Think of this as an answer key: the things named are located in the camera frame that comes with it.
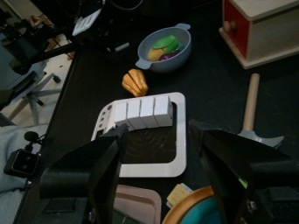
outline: orange object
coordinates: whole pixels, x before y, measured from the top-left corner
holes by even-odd
[[[133,94],[135,97],[146,96],[148,86],[146,85],[143,71],[139,69],[131,69],[124,75],[121,85],[124,89]]]
[[[206,186],[194,191],[186,198],[172,207],[163,219],[163,224],[180,223],[184,215],[203,200],[214,196],[211,186]]]

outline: cable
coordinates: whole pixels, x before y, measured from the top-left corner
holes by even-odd
[[[132,8],[125,8],[121,5],[119,5],[117,3],[115,3],[112,0],[107,0],[107,1],[121,11],[133,11],[144,2],[144,0],[140,0],[140,2],[136,4],[136,6],[133,6]]]

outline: purple object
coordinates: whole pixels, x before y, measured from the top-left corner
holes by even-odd
[[[174,52],[166,53],[162,55],[162,57],[159,58],[159,61],[162,60],[168,60],[170,58],[172,58],[175,55],[178,55],[182,51],[176,50]]]

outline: black tabletop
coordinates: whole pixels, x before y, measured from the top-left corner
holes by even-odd
[[[284,136],[279,150],[299,158],[299,56],[244,70],[219,34],[220,2],[194,10],[180,22],[191,25],[191,57],[172,73],[144,71],[150,87],[147,95],[180,92],[186,97],[187,121],[192,118],[238,134],[242,131],[250,76],[259,73],[254,130],[260,137]],[[144,27],[124,35],[129,47],[117,54],[107,54],[95,45],[85,45],[77,51],[51,119],[49,141],[41,149],[43,168],[91,140],[104,106],[115,100],[133,97],[123,89],[121,80],[127,71],[136,68],[136,49],[151,32]],[[121,178],[119,182],[152,189],[160,194],[163,219],[168,212],[166,198],[175,185],[184,183],[191,189],[198,189],[210,184],[188,134],[187,168],[178,178]],[[37,197],[35,188],[24,201],[31,207]],[[20,220],[25,219],[24,213],[31,214],[31,208],[23,207]]]

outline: green object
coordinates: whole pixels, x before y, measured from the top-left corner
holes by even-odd
[[[168,35],[164,38],[160,38],[155,44],[154,49],[164,50],[164,53],[171,53],[179,47],[179,41],[174,35]]]

